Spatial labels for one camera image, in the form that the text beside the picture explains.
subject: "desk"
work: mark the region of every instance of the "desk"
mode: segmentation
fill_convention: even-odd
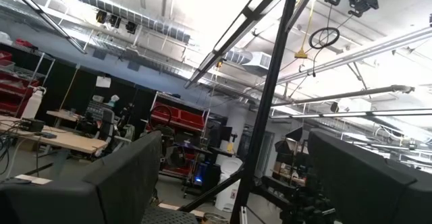
[[[6,117],[0,115],[0,132],[5,132],[10,129],[13,124],[12,121],[19,121],[20,119],[14,117]],[[40,136],[18,136],[21,139],[39,141],[43,144],[48,144],[50,146],[61,147],[60,151],[57,153],[53,167],[50,171],[50,178],[57,179],[63,169],[64,163],[69,155],[70,150],[77,150],[85,153],[95,153],[98,149],[107,145],[103,140],[85,138],[82,136],[77,136],[70,132],[53,132],[49,126],[44,126],[44,132],[55,134],[57,137],[54,139],[43,138]],[[18,134],[29,134],[23,130],[18,130]]]
[[[68,111],[47,111],[47,115],[52,115],[54,117],[56,117],[57,119],[55,120],[55,126],[56,128],[60,128],[60,123],[61,120],[68,120],[68,121],[72,121],[72,122],[77,122],[80,119],[80,115],[77,114],[73,114],[70,115]]]
[[[276,174],[278,174],[279,176],[282,176],[282,177],[286,177],[286,178],[288,178],[288,179],[291,179],[291,176],[289,176],[288,174],[285,174],[285,173],[279,173],[278,171],[275,171],[274,169],[270,169],[272,172],[274,172],[274,173],[276,173]],[[293,182],[296,182],[298,185],[300,185],[300,186],[305,186],[306,185],[306,181],[304,181],[303,179],[299,179],[299,178],[297,178],[297,177],[293,177],[292,178],[292,181]]]

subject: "metal rod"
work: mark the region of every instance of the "metal rod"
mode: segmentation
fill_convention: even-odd
[[[69,43],[74,46],[79,52],[86,54],[86,51],[81,48],[81,46],[76,42],[75,39],[73,39],[69,34],[63,30],[58,24],[55,23],[55,21],[47,14],[45,13],[38,4],[36,4],[33,0],[22,0],[26,5],[28,5],[34,12],[38,14],[50,27],[52,27],[54,30],[56,30],[58,33],[62,35]]]
[[[305,115],[277,115],[271,116],[271,119],[304,119],[304,118],[342,118],[342,117],[379,117],[379,116],[424,116],[432,115],[432,109],[396,109],[382,111],[359,111],[343,113],[315,113]]]
[[[45,79],[43,80],[42,87],[45,85],[45,82],[46,82],[47,79],[48,79],[49,73],[51,72],[51,69],[53,69],[53,65],[54,65],[54,63],[55,63],[55,59],[52,60],[51,65],[49,66],[49,69],[48,69],[47,75],[45,75]]]
[[[64,13],[64,15],[61,17],[61,20],[60,20],[60,22],[59,22],[59,25],[62,23],[62,21],[65,19],[65,17],[66,17],[66,15],[68,14],[68,12],[69,12],[69,6],[66,8],[66,11],[65,11],[65,13]]]
[[[195,199],[191,203],[181,206],[178,209],[178,211],[184,211],[187,213],[193,211],[194,209],[196,209],[197,207],[199,207],[200,205],[208,201],[210,198],[220,193],[222,190],[228,188],[229,186],[237,182],[242,177],[243,172],[244,172],[243,167],[240,167],[239,170],[237,170],[235,173],[231,175],[231,177],[227,178],[225,181],[211,188],[211,190],[205,192],[204,194],[201,194],[197,199]]]
[[[138,41],[138,38],[141,35],[141,30],[142,30],[142,25],[140,25],[140,29],[138,29],[138,34],[135,36],[134,44],[132,45],[133,47],[136,46],[136,41]]]
[[[264,93],[261,97],[258,113],[255,119],[251,137],[252,140],[248,150],[248,158],[245,162],[244,175],[238,188],[236,202],[231,215],[231,224],[238,224],[240,222],[240,207],[246,206],[248,203],[249,191],[253,184],[252,179],[257,166],[259,152],[264,138],[265,126],[267,125],[271,102],[276,88],[277,75],[281,67],[288,38],[289,30],[285,31],[285,26],[293,16],[295,6],[296,0],[285,0],[284,11],[277,31],[275,47],[271,56],[269,72],[265,80]]]
[[[20,102],[20,106],[18,106],[18,109],[17,109],[16,112],[15,112],[15,115],[14,115],[15,117],[17,117],[18,112],[19,112],[20,109],[21,109],[22,103],[24,102],[24,99],[26,98],[26,94],[27,94],[28,88],[29,88],[30,85],[32,84],[32,81],[33,81],[34,77],[36,76],[36,73],[38,72],[39,67],[41,66],[41,63],[42,63],[43,57],[45,57],[45,53],[42,53],[42,55],[40,56],[40,59],[39,59],[38,65],[36,65],[36,69],[34,69],[34,72],[33,72],[32,78],[30,79],[30,82],[28,83],[28,85],[27,85],[27,87],[26,87],[26,91],[25,91],[25,93],[24,93],[24,96],[22,96],[22,99],[21,99],[21,102]]]
[[[298,8],[296,10],[296,13],[290,18],[290,21],[286,24],[285,32],[288,32],[291,30],[291,28],[294,26],[294,24],[297,22],[298,17],[300,17],[301,11],[304,10],[306,5],[309,3],[310,0],[302,0],[300,4],[298,5]]]
[[[59,111],[60,111],[61,108],[63,107],[63,104],[65,103],[65,100],[66,100],[66,98],[68,97],[68,94],[69,94],[70,88],[72,87],[72,84],[74,83],[74,80],[75,80],[76,72],[78,72],[79,69],[80,69],[80,64],[76,65],[76,69],[75,69],[74,77],[72,78],[72,81],[71,81],[70,84],[69,84],[69,88],[67,89],[67,92],[66,92],[66,94],[65,94],[65,97],[63,98],[63,101],[61,102],[61,105],[60,105]]]
[[[320,101],[328,101],[333,99],[343,99],[353,96],[366,96],[370,94],[378,94],[378,93],[384,93],[384,92],[403,92],[403,93],[410,93],[414,91],[415,88],[411,86],[402,86],[402,85],[392,85],[387,86],[384,88],[375,88],[375,89],[368,89],[368,90],[361,90],[356,92],[347,92],[347,93],[341,93],[341,94],[335,94],[330,96],[321,96],[317,98],[312,99],[304,99],[304,100],[296,100],[292,102],[286,102],[286,103],[275,103],[272,105],[272,107],[276,106],[284,106],[284,105],[295,105],[295,104],[302,104],[302,103],[315,103]]]
[[[84,45],[84,50],[86,50],[88,43],[90,42],[90,39],[92,38],[94,30],[92,29],[92,31],[90,32],[90,35],[88,35],[88,39],[86,41],[86,44]]]
[[[358,49],[352,49],[351,51],[336,56],[335,59],[332,59],[326,63],[317,66],[315,68],[315,73],[324,72],[326,70],[333,69],[342,65],[346,65],[348,63],[360,61],[362,59],[366,59],[368,57],[378,55],[386,51],[391,51],[393,49],[398,49],[400,47],[404,47],[411,43],[415,43],[417,41],[425,40],[431,37],[432,37],[432,28],[428,27],[414,32],[410,32],[408,34],[403,34],[401,36],[394,36],[391,38],[386,37],[380,40],[376,40],[370,45],[361,46]],[[277,84],[291,82],[293,80],[303,78],[308,74],[311,74],[312,70],[313,70],[312,68],[309,68],[299,73],[294,73],[294,74],[284,76],[283,78],[280,78],[277,81]]]
[[[362,74],[360,73],[360,70],[359,70],[358,67],[357,67],[357,63],[356,63],[356,62],[353,62],[353,64],[354,64],[354,67],[355,67],[356,70],[357,70],[357,73],[358,73],[358,79],[360,79],[360,81],[363,83],[364,89],[367,90],[366,82],[364,81],[365,79],[363,79],[363,76],[362,76]]]

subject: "white water bottle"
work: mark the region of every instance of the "white water bottle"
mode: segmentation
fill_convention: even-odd
[[[38,112],[40,103],[42,102],[43,95],[46,93],[46,89],[43,87],[37,87],[34,88],[35,92],[33,95],[28,99],[27,106],[22,113],[21,118],[26,119],[34,119],[36,116],[36,113]]]

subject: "wooden board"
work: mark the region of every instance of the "wooden board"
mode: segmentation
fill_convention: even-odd
[[[20,119],[17,119],[15,117],[6,117],[0,115],[0,132],[7,131],[8,129],[10,129],[11,125],[13,124],[13,121],[19,121],[19,120]],[[90,154],[96,152],[96,150],[107,145],[107,143],[103,140],[78,136],[71,132],[65,132],[63,130],[52,128],[49,126],[44,126],[43,131],[47,133],[55,134],[57,137],[54,139],[48,139],[40,136],[25,136],[25,135],[32,134],[32,132],[26,132],[22,130],[18,130],[17,133],[20,135],[19,136],[20,138],[35,140],[44,144],[49,144],[52,146],[60,146],[63,148],[78,150],[80,152],[85,152]]]

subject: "ductwork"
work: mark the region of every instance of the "ductwork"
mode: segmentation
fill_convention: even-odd
[[[140,13],[129,9],[127,7],[120,6],[115,3],[115,0],[79,0],[85,4],[97,7],[102,11],[111,13],[122,19],[135,24],[140,24],[145,28],[157,31],[161,34],[168,35],[176,40],[180,40],[183,43],[190,43],[190,35],[187,33],[186,28],[171,20],[165,20],[163,18],[154,18],[150,13]]]

